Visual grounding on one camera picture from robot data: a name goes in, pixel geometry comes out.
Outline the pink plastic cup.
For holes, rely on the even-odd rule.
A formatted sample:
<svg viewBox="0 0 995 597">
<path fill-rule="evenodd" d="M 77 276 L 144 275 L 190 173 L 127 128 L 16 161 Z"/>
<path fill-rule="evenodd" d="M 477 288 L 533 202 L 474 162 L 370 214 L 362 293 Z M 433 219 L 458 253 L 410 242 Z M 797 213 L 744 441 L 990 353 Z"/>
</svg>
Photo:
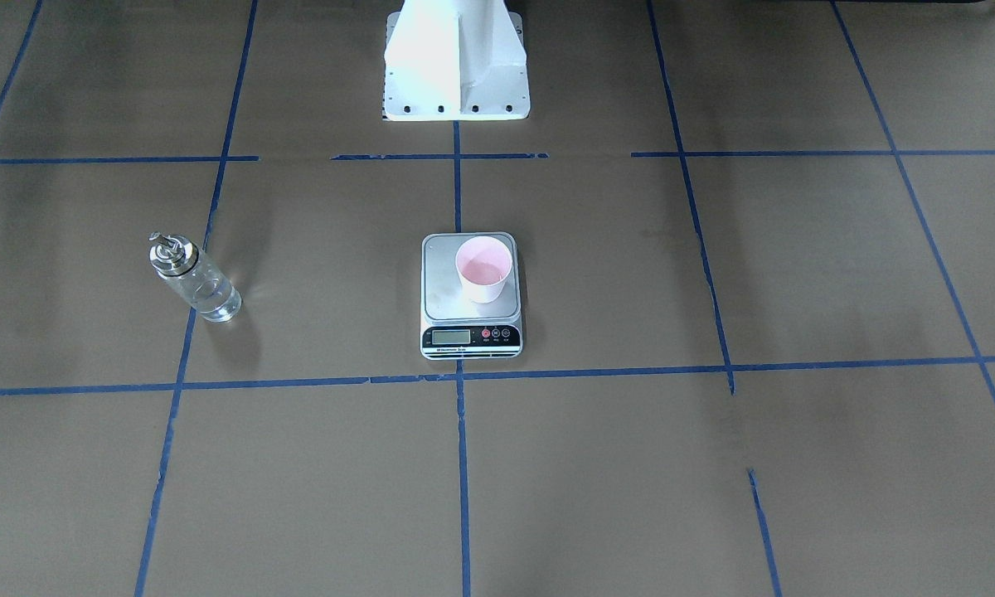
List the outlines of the pink plastic cup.
<svg viewBox="0 0 995 597">
<path fill-rule="evenodd" d="M 464 297 L 492 303 L 512 275 L 512 250 L 494 235 L 474 235 L 457 249 L 454 265 Z"/>
</svg>

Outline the clear glass sauce bottle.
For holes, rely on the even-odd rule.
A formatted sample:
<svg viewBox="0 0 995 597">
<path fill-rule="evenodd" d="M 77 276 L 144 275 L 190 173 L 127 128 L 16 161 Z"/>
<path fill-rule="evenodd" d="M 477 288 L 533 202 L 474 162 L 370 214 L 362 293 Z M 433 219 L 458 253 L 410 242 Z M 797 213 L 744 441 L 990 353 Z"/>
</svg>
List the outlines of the clear glass sauce bottle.
<svg viewBox="0 0 995 597">
<path fill-rule="evenodd" d="M 149 235 L 153 272 L 203 320 L 223 323 L 242 308 L 242 296 L 216 262 L 184 235 Z"/>
</svg>

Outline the grey digital kitchen scale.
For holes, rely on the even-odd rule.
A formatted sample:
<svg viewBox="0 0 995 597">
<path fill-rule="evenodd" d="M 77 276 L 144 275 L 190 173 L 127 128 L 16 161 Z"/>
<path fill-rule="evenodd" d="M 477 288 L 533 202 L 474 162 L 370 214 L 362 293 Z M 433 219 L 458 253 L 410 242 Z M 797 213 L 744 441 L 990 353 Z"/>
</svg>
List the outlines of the grey digital kitchen scale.
<svg viewBox="0 0 995 597">
<path fill-rule="evenodd" d="M 512 274 L 492 303 L 468 301 L 454 257 L 468 238 L 494 235 L 512 250 Z M 519 249 L 505 231 L 427 235 L 420 245 L 420 352 L 430 360 L 519 356 L 525 345 Z"/>
</svg>

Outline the white pillar with base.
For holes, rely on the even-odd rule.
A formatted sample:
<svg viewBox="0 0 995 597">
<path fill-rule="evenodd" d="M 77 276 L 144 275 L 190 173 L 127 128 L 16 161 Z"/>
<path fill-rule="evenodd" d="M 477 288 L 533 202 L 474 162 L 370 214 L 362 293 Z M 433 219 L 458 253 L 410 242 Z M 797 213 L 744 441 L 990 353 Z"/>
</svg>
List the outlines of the white pillar with base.
<svg viewBox="0 0 995 597">
<path fill-rule="evenodd" d="M 386 19 L 381 116 L 509 121 L 531 113 L 522 16 L 504 1 L 405 1 Z"/>
</svg>

